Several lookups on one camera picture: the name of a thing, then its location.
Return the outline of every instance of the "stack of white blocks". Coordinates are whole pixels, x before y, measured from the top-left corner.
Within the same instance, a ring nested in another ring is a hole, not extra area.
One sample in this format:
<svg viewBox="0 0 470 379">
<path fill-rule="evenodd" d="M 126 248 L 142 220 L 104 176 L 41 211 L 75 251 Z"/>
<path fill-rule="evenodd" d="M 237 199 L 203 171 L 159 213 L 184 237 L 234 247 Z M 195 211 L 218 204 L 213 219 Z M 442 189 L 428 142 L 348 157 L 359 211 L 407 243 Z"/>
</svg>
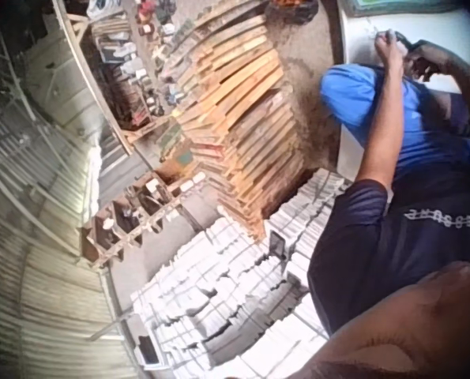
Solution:
<svg viewBox="0 0 470 379">
<path fill-rule="evenodd" d="M 346 186 L 321 169 L 267 221 L 267 234 L 294 250 L 287 265 L 268 257 L 268 239 L 256 245 L 222 217 L 133 294 L 176 377 L 286 377 L 326 342 L 310 295 L 286 279 L 306 287 L 314 247 Z"/>
</svg>

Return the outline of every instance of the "concrete floor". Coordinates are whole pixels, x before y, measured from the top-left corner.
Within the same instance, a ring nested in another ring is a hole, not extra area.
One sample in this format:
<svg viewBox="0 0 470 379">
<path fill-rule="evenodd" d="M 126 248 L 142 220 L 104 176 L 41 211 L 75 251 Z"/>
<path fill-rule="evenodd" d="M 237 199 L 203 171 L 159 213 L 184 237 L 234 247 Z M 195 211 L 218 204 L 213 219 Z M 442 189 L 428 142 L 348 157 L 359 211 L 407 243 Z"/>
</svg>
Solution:
<svg viewBox="0 0 470 379">
<path fill-rule="evenodd" d="M 175 25 L 178 27 L 187 18 L 195 18 L 206 6 L 215 2 L 176 0 Z M 334 170 L 340 129 L 327 119 L 327 112 L 318 98 L 318 83 L 330 66 L 342 60 L 337 2 L 320 1 L 317 16 L 304 26 L 286 24 L 279 14 L 269 13 L 268 16 L 269 37 L 284 65 L 284 80 L 294 89 L 292 107 L 306 143 L 303 150 L 308 156 L 309 166 Z M 208 187 L 187 198 L 184 205 L 204 228 L 219 217 L 215 194 Z M 191 226 L 178 217 L 165 223 L 158 235 L 144 234 L 140 249 L 128 249 L 122 263 L 115 261 L 111 264 L 115 290 L 123 310 L 131 305 L 130 295 L 143 287 L 159 267 L 169 262 L 179 247 L 193 236 Z M 131 317 L 127 322 L 136 340 L 146 334 L 138 317 Z"/>
</svg>

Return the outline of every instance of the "corrugated metal wall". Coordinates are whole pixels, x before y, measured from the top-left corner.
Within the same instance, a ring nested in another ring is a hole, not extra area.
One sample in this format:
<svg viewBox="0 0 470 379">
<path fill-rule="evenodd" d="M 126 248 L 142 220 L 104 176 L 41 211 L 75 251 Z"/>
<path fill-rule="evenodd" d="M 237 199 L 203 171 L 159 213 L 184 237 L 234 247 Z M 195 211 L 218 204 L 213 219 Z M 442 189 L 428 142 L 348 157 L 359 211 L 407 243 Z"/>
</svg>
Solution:
<svg viewBox="0 0 470 379">
<path fill-rule="evenodd" d="M 136 377 L 107 285 L 79 259 L 90 146 L 0 93 L 0 377 Z"/>
</svg>

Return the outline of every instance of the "blue shirt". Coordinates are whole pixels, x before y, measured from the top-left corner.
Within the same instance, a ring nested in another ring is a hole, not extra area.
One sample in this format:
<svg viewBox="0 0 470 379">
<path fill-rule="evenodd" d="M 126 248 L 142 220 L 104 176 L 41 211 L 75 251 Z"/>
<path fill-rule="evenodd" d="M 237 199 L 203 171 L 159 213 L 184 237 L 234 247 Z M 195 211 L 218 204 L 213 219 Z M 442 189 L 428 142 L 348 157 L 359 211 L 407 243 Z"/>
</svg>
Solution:
<svg viewBox="0 0 470 379">
<path fill-rule="evenodd" d="M 435 164 L 393 184 L 354 183 L 333 206 L 310 262 L 315 308 L 331 335 L 402 287 L 470 262 L 470 168 Z"/>
</svg>

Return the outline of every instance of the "hand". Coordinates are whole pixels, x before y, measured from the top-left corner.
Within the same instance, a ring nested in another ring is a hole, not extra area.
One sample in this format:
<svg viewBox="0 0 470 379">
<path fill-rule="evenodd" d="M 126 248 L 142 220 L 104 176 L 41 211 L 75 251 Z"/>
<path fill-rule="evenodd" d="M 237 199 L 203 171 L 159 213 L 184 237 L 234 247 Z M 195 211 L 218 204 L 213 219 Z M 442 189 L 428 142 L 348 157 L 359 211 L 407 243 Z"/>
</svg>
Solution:
<svg viewBox="0 0 470 379">
<path fill-rule="evenodd" d="M 405 58 L 405 70 L 414 79 L 422 77 L 423 81 L 430 81 L 434 73 L 449 75 L 450 63 L 455 59 L 453 53 L 423 39 L 415 45 L 419 47 Z"/>
<path fill-rule="evenodd" d="M 396 34 L 393 30 L 380 32 L 375 38 L 375 50 L 384 63 L 387 73 L 403 77 L 403 53 L 398 47 Z"/>
</svg>

